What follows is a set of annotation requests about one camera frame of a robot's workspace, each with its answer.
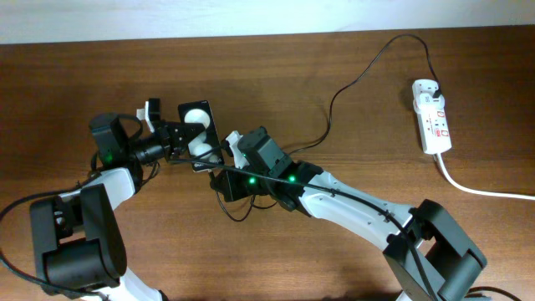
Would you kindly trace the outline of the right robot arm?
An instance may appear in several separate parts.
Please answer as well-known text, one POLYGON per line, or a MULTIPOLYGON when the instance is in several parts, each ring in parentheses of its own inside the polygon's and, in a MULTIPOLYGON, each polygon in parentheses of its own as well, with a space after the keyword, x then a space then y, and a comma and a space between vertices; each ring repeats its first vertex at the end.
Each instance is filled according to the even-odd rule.
POLYGON ((400 300, 464 300, 487 265, 476 244, 439 203, 381 200, 320 166, 295 162, 259 127, 222 141, 232 169, 211 181, 226 202, 270 196, 287 211, 333 222, 377 247, 402 291, 400 300))

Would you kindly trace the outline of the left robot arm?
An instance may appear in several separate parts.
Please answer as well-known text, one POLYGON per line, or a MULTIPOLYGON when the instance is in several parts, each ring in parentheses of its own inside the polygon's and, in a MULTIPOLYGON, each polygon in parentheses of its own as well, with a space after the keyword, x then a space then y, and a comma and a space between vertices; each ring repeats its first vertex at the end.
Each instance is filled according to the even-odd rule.
POLYGON ((129 268, 115 209, 152 180, 160 161, 171 161, 201 146, 196 156, 208 157, 204 143, 212 128, 210 113, 187 111, 178 122, 157 113, 132 116, 142 130, 128 135, 124 115, 94 117, 89 128, 98 150, 87 181, 55 192, 30 206, 34 262, 43 291, 83 300, 165 300, 166 295, 145 284, 129 268))

